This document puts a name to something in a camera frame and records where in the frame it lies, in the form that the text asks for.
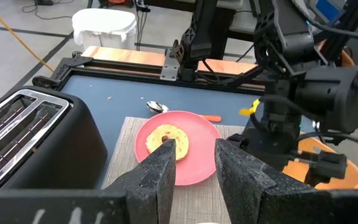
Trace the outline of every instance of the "toaster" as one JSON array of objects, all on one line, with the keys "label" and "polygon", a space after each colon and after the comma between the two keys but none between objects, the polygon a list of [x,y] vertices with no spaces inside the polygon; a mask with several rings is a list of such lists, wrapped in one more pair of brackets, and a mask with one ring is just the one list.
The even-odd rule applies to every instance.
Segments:
[{"label": "toaster", "polygon": [[25,87],[0,99],[0,189],[92,189],[106,157],[79,98]]}]

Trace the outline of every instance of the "metal spoon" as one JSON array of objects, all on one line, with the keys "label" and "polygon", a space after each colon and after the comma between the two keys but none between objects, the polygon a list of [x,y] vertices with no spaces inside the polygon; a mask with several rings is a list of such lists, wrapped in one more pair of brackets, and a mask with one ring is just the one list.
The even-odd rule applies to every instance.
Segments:
[{"label": "metal spoon", "polygon": [[[155,101],[148,101],[146,103],[148,109],[155,113],[155,114],[159,114],[159,113],[166,113],[169,111],[169,108],[161,103],[157,103]],[[212,122],[221,122],[222,118],[219,115],[200,115],[203,118],[207,119],[208,121],[212,121]]]}]

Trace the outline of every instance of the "placemat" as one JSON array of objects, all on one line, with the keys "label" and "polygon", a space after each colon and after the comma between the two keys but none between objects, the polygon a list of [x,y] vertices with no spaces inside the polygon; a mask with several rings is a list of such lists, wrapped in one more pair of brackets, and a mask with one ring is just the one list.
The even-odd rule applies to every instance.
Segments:
[{"label": "placemat", "polygon": [[[113,183],[120,175],[133,169],[138,162],[134,155],[134,141],[139,128],[147,121],[126,117],[109,163],[102,188]],[[244,127],[216,125],[222,138],[241,133]],[[176,186],[173,193],[172,224],[213,222],[230,224],[216,174],[207,180],[190,186]]]}]

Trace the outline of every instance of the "orange handle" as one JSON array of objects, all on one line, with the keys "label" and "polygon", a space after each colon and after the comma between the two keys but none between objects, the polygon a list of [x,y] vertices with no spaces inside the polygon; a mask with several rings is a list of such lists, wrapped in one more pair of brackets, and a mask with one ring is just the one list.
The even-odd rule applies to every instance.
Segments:
[{"label": "orange handle", "polygon": [[203,118],[207,119],[208,121],[212,122],[221,122],[222,118],[219,115],[200,115]]}]

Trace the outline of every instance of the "white container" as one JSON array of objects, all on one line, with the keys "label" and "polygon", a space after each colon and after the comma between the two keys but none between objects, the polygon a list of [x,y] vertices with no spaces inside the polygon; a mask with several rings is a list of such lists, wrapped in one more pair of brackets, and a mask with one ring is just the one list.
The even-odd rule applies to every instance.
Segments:
[{"label": "white container", "polygon": [[83,9],[73,16],[74,42],[89,46],[135,49],[136,19],[130,12]]}]

